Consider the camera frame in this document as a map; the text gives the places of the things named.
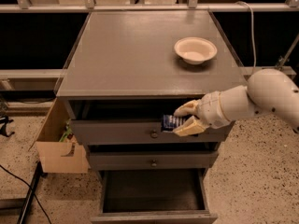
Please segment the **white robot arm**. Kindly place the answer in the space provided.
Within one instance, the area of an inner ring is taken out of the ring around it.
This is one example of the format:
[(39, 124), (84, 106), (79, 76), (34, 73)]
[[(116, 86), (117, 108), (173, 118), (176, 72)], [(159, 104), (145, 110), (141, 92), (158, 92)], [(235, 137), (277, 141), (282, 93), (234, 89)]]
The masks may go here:
[(176, 109), (176, 117), (190, 117), (174, 129), (178, 136), (219, 129), (239, 119), (272, 113), (299, 131), (299, 88), (284, 73), (263, 69), (240, 85), (226, 91), (213, 91)]

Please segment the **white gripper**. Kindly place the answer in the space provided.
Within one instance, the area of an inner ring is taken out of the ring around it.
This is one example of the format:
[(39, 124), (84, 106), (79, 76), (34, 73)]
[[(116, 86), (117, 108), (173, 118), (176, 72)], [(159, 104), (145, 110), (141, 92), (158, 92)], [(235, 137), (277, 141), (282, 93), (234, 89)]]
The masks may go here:
[(219, 129), (231, 123), (221, 109), (221, 93), (214, 91), (202, 99), (191, 100), (181, 105), (174, 112), (176, 117), (189, 117), (182, 125), (173, 130), (178, 136), (188, 136), (203, 133), (208, 127)]

